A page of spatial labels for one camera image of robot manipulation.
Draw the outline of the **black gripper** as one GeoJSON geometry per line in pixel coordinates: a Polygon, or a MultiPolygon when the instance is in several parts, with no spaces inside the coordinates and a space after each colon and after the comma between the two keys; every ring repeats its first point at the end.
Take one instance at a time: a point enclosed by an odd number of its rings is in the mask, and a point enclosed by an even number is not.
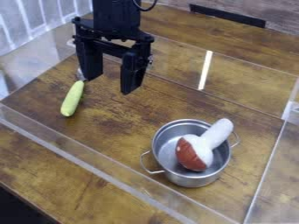
{"type": "Polygon", "coordinates": [[[92,0],[92,19],[75,17],[74,43],[79,68],[87,81],[103,74],[103,52],[123,56],[120,91],[124,95],[143,84],[155,38],[140,30],[142,13],[148,12],[142,0],[92,0]]]}

